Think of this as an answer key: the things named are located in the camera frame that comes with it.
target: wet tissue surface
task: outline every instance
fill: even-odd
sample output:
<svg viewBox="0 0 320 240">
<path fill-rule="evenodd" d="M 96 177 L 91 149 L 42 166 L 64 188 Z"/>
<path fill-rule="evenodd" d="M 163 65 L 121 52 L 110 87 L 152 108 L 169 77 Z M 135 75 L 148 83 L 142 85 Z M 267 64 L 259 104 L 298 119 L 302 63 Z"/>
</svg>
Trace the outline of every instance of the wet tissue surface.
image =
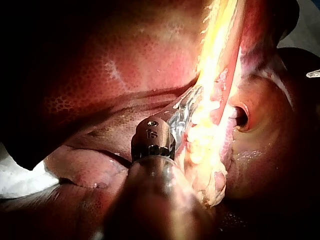
<svg viewBox="0 0 320 240">
<path fill-rule="evenodd" d="M 243 24 L 235 17 L 210 91 L 220 106 L 212 122 L 233 124 L 217 156 L 227 175 L 225 197 L 211 209 L 218 219 L 213 228 L 218 239 L 317 234 L 320 83 L 306 73 L 320 60 L 301 49 L 276 48 L 296 26 L 295 0 L 235 2 L 245 6 Z M 61 181 L 1 200 L 1 237 L 99 235 L 127 176 L 137 124 L 200 74 L 212 3 L 57 1 L 36 4 L 41 11 L 29 3 L 8 10 L 8 20 L 21 21 L 5 29 L 5 46 L 12 47 L 4 51 L 0 141 L 21 166 L 32 170 L 44 160 Z M 214 3 L 218 13 L 229 6 Z M 227 116 L 225 109 L 235 112 Z M 121 227 L 128 224 L 124 219 Z"/>
</svg>

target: surgical retractor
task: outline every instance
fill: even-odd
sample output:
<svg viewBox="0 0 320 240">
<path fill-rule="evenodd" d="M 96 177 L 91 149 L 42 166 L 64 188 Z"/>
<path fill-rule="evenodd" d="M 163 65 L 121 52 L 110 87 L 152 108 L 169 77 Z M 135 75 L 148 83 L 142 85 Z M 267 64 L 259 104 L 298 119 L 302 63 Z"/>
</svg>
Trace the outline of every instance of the surgical retractor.
<svg viewBox="0 0 320 240">
<path fill-rule="evenodd" d="M 177 137 L 168 119 L 158 116 L 163 115 L 150 116 L 136 127 L 132 166 L 106 216 L 104 238 L 213 239 L 214 216 L 175 163 Z"/>
</svg>

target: engraved number on drill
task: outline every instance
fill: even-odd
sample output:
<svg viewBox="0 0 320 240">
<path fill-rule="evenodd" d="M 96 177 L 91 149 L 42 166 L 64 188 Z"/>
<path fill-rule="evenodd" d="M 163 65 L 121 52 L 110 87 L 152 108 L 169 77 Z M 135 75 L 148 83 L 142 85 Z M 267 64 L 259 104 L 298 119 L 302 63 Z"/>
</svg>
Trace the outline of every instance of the engraved number on drill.
<svg viewBox="0 0 320 240">
<path fill-rule="evenodd" d="M 158 137 L 158 133 L 156 131 L 152 131 L 151 129 L 146 130 L 146 138 L 147 139 L 155 139 Z"/>
</svg>

